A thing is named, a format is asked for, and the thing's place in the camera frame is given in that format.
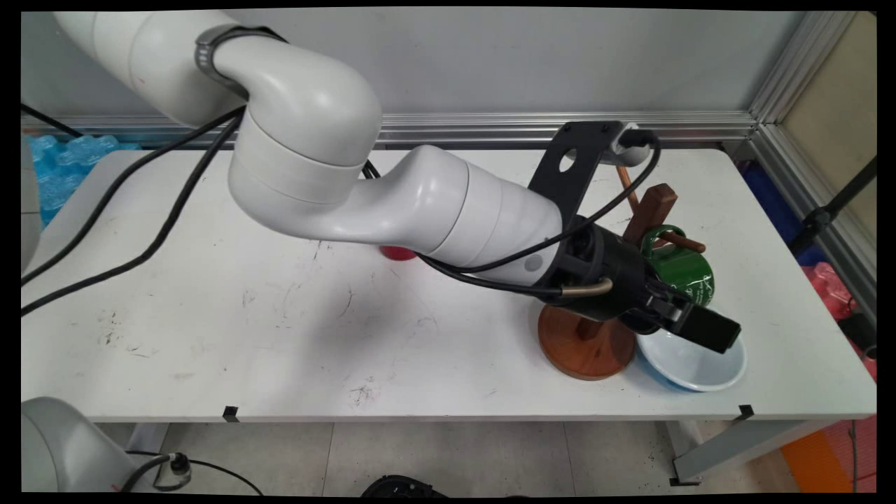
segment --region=wooden stand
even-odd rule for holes
[[[619,170],[619,177],[623,186],[631,183],[627,170]],[[637,196],[631,196],[633,193],[629,198],[633,215],[623,239],[639,247],[644,233],[666,220],[678,196],[666,184],[647,189],[640,203]],[[703,248],[697,242],[688,245]],[[538,317],[538,342],[547,359],[562,372],[578,379],[599,380],[628,366],[634,357],[636,340],[634,333],[616,319],[596,322],[546,305]]]
[[[611,377],[634,357],[634,333],[621,323],[595,322],[551,305],[538,317],[538,342],[552,364],[578,379]]]

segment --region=round wooden base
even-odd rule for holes
[[[578,379],[609,378],[634,357],[634,333],[621,322],[595,322],[551,305],[538,317],[538,341],[552,364]]]

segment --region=table leg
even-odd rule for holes
[[[699,482],[706,474],[745,464],[832,423],[824,420],[737,421],[705,442],[700,441],[695,425],[688,422],[667,422],[667,426],[676,451],[673,464],[678,480],[688,483]],[[686,451],[679,454],[679,449]]]

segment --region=mug handle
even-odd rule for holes
[[[682,238],[687,238],[685,236],[685,232],[681,230],[681,228],[677,226],[673,226],[671,224],[663,224],[662,226],[658,226],[653,228],[652,230],[648,230],[644,233],[644,238],[641,240],[641,255],[647,259],[653,257],[653,242],[659,238],[659,235],[663,234],[666,231],[672,231],[677,235],[680,235]]]

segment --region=white table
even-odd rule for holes
[[[404,153],[371,161],[385,172]],[[542,155],[456,153],[523,185]],[[31,267],[140,155],[114,152],[96,167]],[[134,174],[83,243],[22,289],[22,305],[140,254],[200,155],[172,152]],[[699,439],[673,433],[682,480],[876,412],[874,381],[723,152],[664,151],[639,190],[676,190],[668,222],[707,244],[712,308],[743,326],[746,374],[706,394],[671,385],[641,355],[609,379],[570,378],[538,346],[532,298],[374,247],[265,229],[228,193],[230,155],[217,156],[150,261],[22,320],[22,401],[51,395],[94,421],[149,422],[225,421],[226,406],[239,421],[731,420],[752,406],[749,421],[686,454]],[[615,169],[599,167],[581,213],[619,190]],[[599,223],[621,233],[630,216],[623,203]]]

